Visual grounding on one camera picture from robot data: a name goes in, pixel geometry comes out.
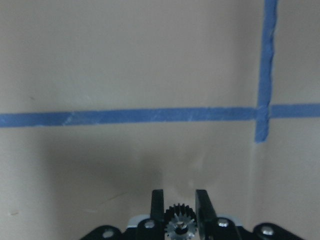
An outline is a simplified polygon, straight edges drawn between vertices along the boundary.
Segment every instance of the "blue painter's tape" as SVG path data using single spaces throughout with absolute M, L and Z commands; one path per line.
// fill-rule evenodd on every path
M 269 104 L 272 96 L 272 66 L 274 57 L 274 31 L 277 23 L 278 0 L 264 1 L 264 21 L 257 101 L 255 141 L 264 142 L 269 132 Z
M 271 106 L 272 119 L 283 118 L 318 118 L 320 117 L 320 103 L 273 105 Z
M 0 128 L 100 125 L 152 122 L 249 121 L 253 107 L 191 107 L 102 111 L 3 113 Z

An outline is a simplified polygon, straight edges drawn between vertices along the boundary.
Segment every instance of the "black plastic part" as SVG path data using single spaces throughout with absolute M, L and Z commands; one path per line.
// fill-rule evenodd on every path
M 113 235 L 106 238 L 104 237 L 104 233 L 107 231 L 112 231 Z M 114 226 L 99 226 L 93 231 L 89 232 L 87 235 L 85 235 L 81 240 L 122 240 L 122 234 L 121 231 L 114 227 Z
M 153 221 L 154 226 L 151 228 L 147 228 L 145 223 L 148 221 Z M 165 232 L 163 228 L 163 224 L 154 219 L 145 219 L 142 220 L 136 229 L 135 234 L 136 240 L 164 240 Z
M 237 226 L 237 230 L 242 238 L 242 240 L 255 240 L 252 232 L 244 229 L 243 226 Z
M 164 191 L 162 189 L 152 191 L 150 218 L 162 224 L 165 221 Z
M 136 239 L 137 228 L 128 227 L 125 232 L 122 234 L 123 240 L 135 240 Z
M 228 226 L 219 226 L 219 220 L 228 221 Z M 241 240 L 238 228 L 234 222 L 227 218 L 216 218 L 212 225 L 212 236 L 214 240 Z
M 272 235 L 263 234 L 262 228 L 270 227 L 273 230 Z M 257 225 L 253 230 L 254 235 L 260 240 L 303 240 L 293 233 L 273 223 L 262 223 Z
M 208 240 L 213 235 L 213 222 L 217 214 L 206 190 L 195 191 L 195 213 L 200 239 Z

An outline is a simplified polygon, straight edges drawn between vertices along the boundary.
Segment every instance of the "wall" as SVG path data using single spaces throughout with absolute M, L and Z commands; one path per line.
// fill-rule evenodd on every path
M 262 0 L 2 0 L 0 113 L 250 107 Z M 278 6 L 271 104 L 319 103 L 315 0 Z M 0 239 L 77 240 L 125 229 L 206 189 L 252 229 L 320 234 L 319 118 L 0 128 Z

